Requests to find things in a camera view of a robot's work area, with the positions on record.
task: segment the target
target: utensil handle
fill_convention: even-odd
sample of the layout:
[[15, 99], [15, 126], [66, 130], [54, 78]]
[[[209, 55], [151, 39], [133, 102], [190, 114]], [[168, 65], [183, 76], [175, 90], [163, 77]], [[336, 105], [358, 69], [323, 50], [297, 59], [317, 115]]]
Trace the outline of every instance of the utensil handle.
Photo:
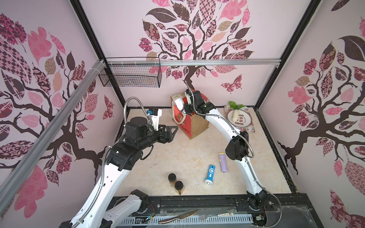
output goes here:
[[233, 216], [233, 213], [232, 213], [232, 212], [229, 212], [229, 213], [223, 213], [223, 214], [218, 214], [217, 216], [218, 216], [218, 217], [223, 217], [223, 216]]
[[176, 217], [173, 217], [173, 218], [169, 218], [169, 219], [165, 219], [165, 220], [159, 221], [158, 223], [159, 224], [170, 223], [170, 222], [172, 222], [172, 221], [174, 221], [176, 219], [177, 219]]

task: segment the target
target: fork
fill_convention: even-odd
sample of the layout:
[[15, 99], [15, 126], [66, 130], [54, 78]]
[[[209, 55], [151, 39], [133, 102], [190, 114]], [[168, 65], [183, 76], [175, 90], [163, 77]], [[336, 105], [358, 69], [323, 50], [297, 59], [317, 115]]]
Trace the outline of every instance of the fork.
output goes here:
[[223, 213], [223, 214], [217, 214], [217, 215], [199, 215], [199, 220], [208, 220], [212, 217], [225, 217], [225, 216], [233, 216], [232, 212], [229, 213]]

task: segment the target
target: knife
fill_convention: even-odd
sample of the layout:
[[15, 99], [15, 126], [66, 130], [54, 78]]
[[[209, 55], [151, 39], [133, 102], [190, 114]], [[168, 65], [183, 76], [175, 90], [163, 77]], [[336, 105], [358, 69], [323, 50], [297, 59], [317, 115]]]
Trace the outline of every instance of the knife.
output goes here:
[[165, 223], [170, 223], [170, 222], [172, 222], [174, 220], [182, 220], [182, 219], [185, 219], [185, 218], [190, 217], [192, 215], [195, 215], [196, 213], [198, 213], [198, 211], [199, 210], [194, 210], [194, 211], [191, 211], [191, 212], [188, 212], [188, 213], [185, 213], [185, 214], [176, 216], [176, 217], [172, 217], [172, 218], [169, 218], [169, 219], [165, 219], [165, 220], [159, 221], [158, 223], [159, 224], [165, 224]]

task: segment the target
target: plate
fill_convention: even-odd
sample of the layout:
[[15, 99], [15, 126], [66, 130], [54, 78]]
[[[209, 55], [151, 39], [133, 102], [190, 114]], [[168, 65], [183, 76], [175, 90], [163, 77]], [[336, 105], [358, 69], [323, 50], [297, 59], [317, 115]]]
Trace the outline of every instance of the plate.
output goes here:
[[238, 110], [239, 111], [238, 120], [236, 122], [232, 122], [233, 111], [234, 111], [234, 109], [229, 111], [227, 114], [227, 119], [233, 126], [248, 127], [252, 123], [252, 118], [251, 118], [250, 114], [248, 114], [248, 112], [243, 111], [241, 109]]

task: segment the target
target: pink wall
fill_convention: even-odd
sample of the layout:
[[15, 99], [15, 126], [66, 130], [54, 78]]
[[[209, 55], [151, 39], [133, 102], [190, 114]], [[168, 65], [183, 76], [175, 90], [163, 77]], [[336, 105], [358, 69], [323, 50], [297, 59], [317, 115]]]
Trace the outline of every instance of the pink wall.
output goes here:
[[[2, 3], [0, 13], [3, 183], [97, 57], [67, 0], [12, 1]], [[94, 187], [121, 116], [113, 89], [97, 78], [1, 215], [0, 226], [58, 227], [70, 220]]]
[[260, 112], [324, 227], [363, 227], [365, 2], [340, 6], [323, 2]]
[[[114, 0], [107, 4], [97, 0], [82, 1], [107, 57], [143, 57], [155, 54], [160, 58], [166, 55], [166, 59], [200, 59], [200, 51], [201, 59], [213, 58], [219, 54], [222, 59], [231, 53], [242, 51], [247, 51], [244, 55], [248, 58], [280, 58], [308, 3], [309, 0]], [[165, 17], [166, 14], [158, 13], [163, 10], [170, 12], [171, 16]], [[176, 25], [188, 26], [189, 21], [196, 22], [196, 15], [202, 22], [201, 29], [190, 27], [177, 30]], [[235, 23], [238, 23], [238, 27], [229, 36]], [[244, 29], [248, 30], [246, 35], [239, 36]], [[205, 76], [202, 76], [196, 74], [202, 67], [189, 67], [189, 73], [184, 75], [184, 66], [181, 66], [171, 69], [171, 72], [177, 71], [175, 77], [167, 77], [166, 72], [169, 70], [165, 67], [162, 69], [160, 88], [122, 87], [121, 90], [124, 97], [136, 96], [145, 106], [170, 106], [170, 96], [186, 89], [182, 81], [186, 79], [191, 80], [191, 85], [206, 94], [215, 105], [225, 105], [230, 100], [254, 105], [273, 69], [272, 65], [235, 66], [236, 68], [228, 70], [221, 70], [220, 67], [206, 66], [203, 68]], [[242, 86], [234, 84], [236, 79]], [[227, 91], [222, 84], [231, 88], [231, 91]], [[135, 101], [130, 103], [132, 106], [137, 104]]]

